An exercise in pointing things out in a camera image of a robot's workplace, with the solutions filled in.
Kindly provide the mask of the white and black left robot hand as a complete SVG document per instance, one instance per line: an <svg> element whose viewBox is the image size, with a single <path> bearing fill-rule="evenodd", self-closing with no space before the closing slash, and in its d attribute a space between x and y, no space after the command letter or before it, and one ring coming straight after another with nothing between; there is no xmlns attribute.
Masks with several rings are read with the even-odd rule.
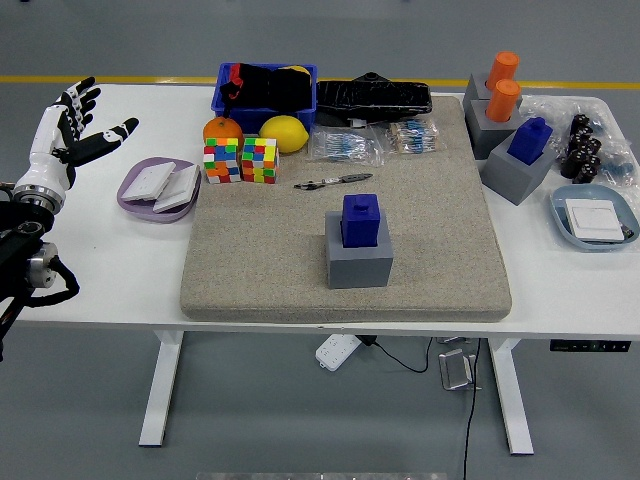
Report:
<svg viewBox="0 0 640 480"><path fill-rule="evenodd" d="M88 77L61 93L41 117L29 152L30 166L17 188L37 186L63 195L75 182L75 169L118 149L139 125L135 117L84 136L101 89Z"/></svg>

